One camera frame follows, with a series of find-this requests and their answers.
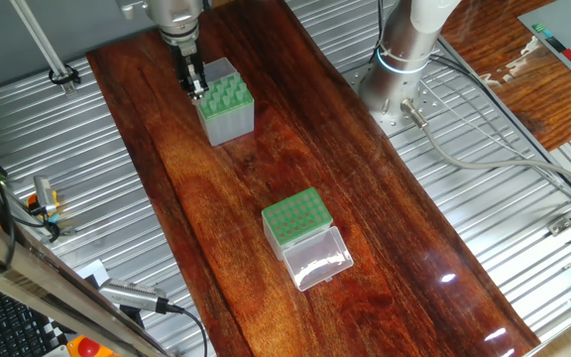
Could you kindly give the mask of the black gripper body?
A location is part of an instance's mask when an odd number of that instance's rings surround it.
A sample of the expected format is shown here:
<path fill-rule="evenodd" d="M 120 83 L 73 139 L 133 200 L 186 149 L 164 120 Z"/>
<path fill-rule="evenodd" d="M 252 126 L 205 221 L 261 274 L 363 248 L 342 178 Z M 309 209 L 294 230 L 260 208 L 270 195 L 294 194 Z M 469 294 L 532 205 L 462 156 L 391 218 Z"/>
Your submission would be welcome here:
<path fill-rule="evenodd" d="M 180 82 L 193 82 L 202 77 L 202 58 L 197 41 L 171 46 L 174 72 Z"/>

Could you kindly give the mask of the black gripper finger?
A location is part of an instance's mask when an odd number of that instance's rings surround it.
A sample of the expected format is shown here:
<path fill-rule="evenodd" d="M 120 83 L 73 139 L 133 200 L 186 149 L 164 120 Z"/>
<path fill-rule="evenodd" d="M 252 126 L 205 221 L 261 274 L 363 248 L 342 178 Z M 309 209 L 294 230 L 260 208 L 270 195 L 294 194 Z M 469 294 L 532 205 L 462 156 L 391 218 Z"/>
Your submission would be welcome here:
<path fill-rule="evenodd" d="M 196 93 L 195 93 L 195 86 L 194 86 L 194 82 L 193 82 L 192 77 L 189 74 L 188 75 L 182 74 L 179 77 L 179 82 L 180 82 L 182 89 L 186 92 L 186 94 L 191 99 L 195 99 Z"/>
<path fill-rule="evenodd" d="M 191 67 L 191 83 L 193 84 L 191 98 L 194 102 L 199 102 L 209 90 L 202 66 L 193 65 Z"/>

